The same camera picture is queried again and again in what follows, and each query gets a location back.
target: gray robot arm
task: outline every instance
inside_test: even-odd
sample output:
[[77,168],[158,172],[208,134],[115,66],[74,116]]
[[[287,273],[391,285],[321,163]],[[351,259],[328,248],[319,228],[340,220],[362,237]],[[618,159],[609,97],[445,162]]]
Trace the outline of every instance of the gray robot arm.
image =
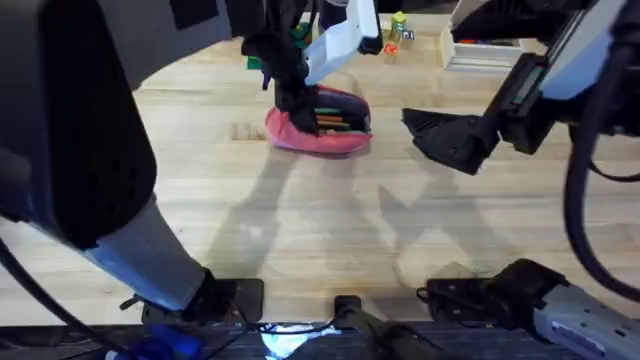
[[536,331],[587,359],[640,357],[640,326],[575,285],[558,285],[534,311]]
[[567,279],[520,259],[490,279],[430,279],[418,295],[436,321],[524,329],[587,359],[640,357],[640,327]]

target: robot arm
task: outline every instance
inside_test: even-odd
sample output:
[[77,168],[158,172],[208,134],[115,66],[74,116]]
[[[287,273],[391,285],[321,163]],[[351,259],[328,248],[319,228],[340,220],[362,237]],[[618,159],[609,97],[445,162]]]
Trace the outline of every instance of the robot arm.
[[567,279],[520,259],[490,279],[431,279],[419,290],[436,321],[524,329],[586,359],[635,359],[640,328]]
[[159,212],[156,161],[131,89],[184,56],[242,36],[243,51],[273,71],[276,99],[285,94],[296,105],[309,85],[380,39],[373,2],[352,1],[347,21],[314,43],[307,63],[288,37],[306,3],[0,0],[0,213],[130,286],[158,310],[156,320],[171,313],[215,321],[232,302],[245,302],[247,320],[257,321],[262,281],[214,279]]

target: yellow object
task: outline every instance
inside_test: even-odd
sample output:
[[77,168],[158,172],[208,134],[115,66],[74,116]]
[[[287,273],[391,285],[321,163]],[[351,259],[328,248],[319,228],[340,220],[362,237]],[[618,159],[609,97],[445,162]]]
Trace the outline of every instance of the yellow object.
[[406,29],[407,15],[402,11],[391,16],[391,32],[384,46],[384,63],[393,64],[396,61],[398,46],[402,41],[402,32]]
[[393,14],[391,16],[391,28],[393,29],[393,24],[402,24],[402,25],[406,25],[407,23],[407,15],[405,13],[403,13],[402,11],[398,11],[397,13]]

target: green object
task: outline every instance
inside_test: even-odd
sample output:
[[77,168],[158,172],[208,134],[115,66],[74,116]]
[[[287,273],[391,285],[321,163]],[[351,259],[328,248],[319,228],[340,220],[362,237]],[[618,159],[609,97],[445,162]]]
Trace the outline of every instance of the green object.
[[315,110],[316,114],[321,114],[321,115],[340,114],[340,110],[335,109],[335,108],[315,108],[314,110]]
[[262,61],[255,56],[247,56],[247,69],[260,70],[262,69]]
[[[294,44],[304,50],[306,49],[312,41],[311,32],[307,35],[306,38],[302,38],[302,36],[307,32],[309,28],[309,23],[300,23],[295,28],[289,30],[289,34],[291,38],[294,40]],[[262,69],[262,62],[255,56],[247,56],[247,70],[260,70]]]

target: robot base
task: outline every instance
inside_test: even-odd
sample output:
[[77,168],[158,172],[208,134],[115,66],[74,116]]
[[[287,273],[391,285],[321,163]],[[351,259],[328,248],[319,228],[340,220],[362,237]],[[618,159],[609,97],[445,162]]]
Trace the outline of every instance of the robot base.
[[[206,318],[198,317],[198,325],[221,322],[258,322],[262,318],[264,281],[261,279],[216,279],[218,291],[228,294],[223,302],[211,306]],[[146,304],[142,311],[143,324],[189,325],[179,315]]]

